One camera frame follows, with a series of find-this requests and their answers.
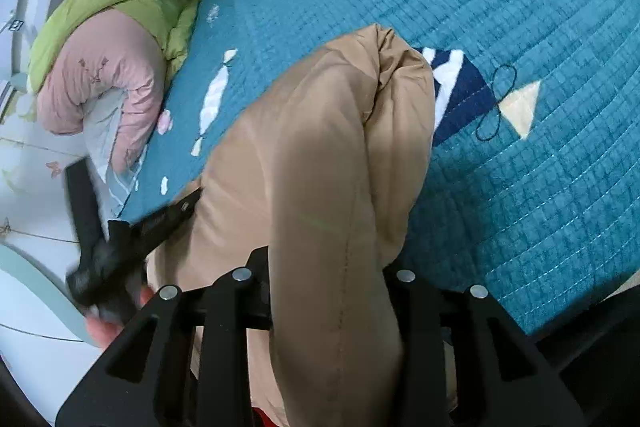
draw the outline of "pink flower appliqué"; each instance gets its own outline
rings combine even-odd
[[[171,131],[174,126],[174,121],[171,119],[171,111],[165,109],[160,113],[158,117],[158,134],[162,135],[166,132]]]

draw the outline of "pink pillow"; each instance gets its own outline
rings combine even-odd
[[[138,158],[158,119],[166,61],[137,21],[109,8],[89,17],[66,40],[38,94],[38,120],[54,134],[82,131],[82,107],[111,87],[127,91],[111,152],[123,172]]]

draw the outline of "green blanket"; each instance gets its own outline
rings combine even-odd
[[[115,7],[142,24],[162,48],[171,81],[187,56],[199,0],[64,0],[31,48],[28,89],[38,92],[71,33],[92,15]]]

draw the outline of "teal quilted bedspread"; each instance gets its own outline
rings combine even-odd
[[[441,287],[486,285],[526,331],[640,267],[640,0],[202,0],[166,100],[174,126],[152,136],[123,217],[173,198],[286,68],[372,22],[417,48],[462,50],[496,101],[513,80],[492,82],[496,68],[517,70],[500,109],[434,147],[407,263]],[[233,48],[219,113],[193,156],[202,100]],[[480,140],[498,118],[495,137]]]

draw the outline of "human hand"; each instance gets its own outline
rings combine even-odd
[[[142,286],[140,290],[140,304],[144,306],[153,296],[154,291],[149,288],[149,286]],[[95,315],[87,315],[85,317],[85,324],[89,336],[95,341],[98,347],[102,349],[109,346],[123,329],[121,325],[101,320]]]

